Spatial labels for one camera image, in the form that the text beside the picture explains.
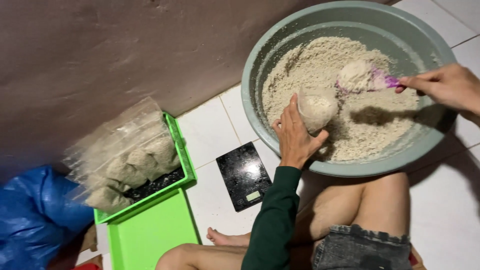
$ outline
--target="green plastic crate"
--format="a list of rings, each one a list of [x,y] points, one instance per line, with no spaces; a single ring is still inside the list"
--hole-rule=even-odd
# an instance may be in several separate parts
[[[136,211],[138,208],[142,207],[145,204],[148,204],[150,201],[155,200],[157,197],[160,195],[178,188],[194,179],[197,179],[197,175],[195,173],[195,169],[193,168],[192,160],[190,159],[190,155],[188,154],[188,150],[185,146],[185,141],[183,139],[183,135],[181,133],[179,124],[177,119],[173,118],[171,115],[168,113],[164,112],[163,113],[165,119],[167,120],[168,127],[170,129],[170,133],[172,134],[173,141],[175,142],[175,148],[177,149],[177,153],[180,158],[181,166],[183,168],[183,173],[185,174],[185,177],[167,187],[164,189],[161,189],[152,195],[148,196],[147,198],[136,202],[129,207],[123,209],[122,211],[119,211],[115,214],[109,215],[107,213],[104,213],[100,210],[95,209],[94,210],[94,216],[95,216],[95,224],[101,224],[105,222],[112,222],[115,219],[118,219],[120,217],[123,217],[131,212]]]
[[[181,244],[198,244],[182,188],[158,196],[107,225],[113,270],[154,270],[158,259]]]

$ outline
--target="wall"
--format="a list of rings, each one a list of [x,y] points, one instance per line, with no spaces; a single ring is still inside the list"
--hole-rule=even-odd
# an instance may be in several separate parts
[[[319,2],[0,0],[0,182],[144,97],[175,116],[198,106],[240,81],[269,27]]]

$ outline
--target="rice bran mixture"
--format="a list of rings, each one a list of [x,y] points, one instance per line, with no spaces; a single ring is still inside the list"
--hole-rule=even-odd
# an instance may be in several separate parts
[[[303,86],[315,91],[336,93],[338,114],[325,129],[328,141],[317,159],[348,161],[374,156],[396,141],[413,124],[419,98],[407,89],[393,89],[341,95],[335,87],[338,73],[347,64],[364,60],[389,71],[390,59],[379,50],[347,37],[320,37],[306,46],[287,52],[267,77],[262,105],[270,124],[279,119],[293,93]]]

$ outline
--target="dark green sleeve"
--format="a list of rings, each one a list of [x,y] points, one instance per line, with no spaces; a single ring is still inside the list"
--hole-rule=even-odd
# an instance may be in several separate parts
[[[295,229],[300,198],[296,191],[301,171],[277,167],[273,185],[264,196],[262,208],[253,223],[252,235],[242,270],[288,270],[288,243]]]

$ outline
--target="denim shorts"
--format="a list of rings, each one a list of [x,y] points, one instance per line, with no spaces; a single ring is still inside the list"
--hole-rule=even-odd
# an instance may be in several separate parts
[[[314,270],[410,270],[410,240],[352,226],[334,225],[316,248]]]

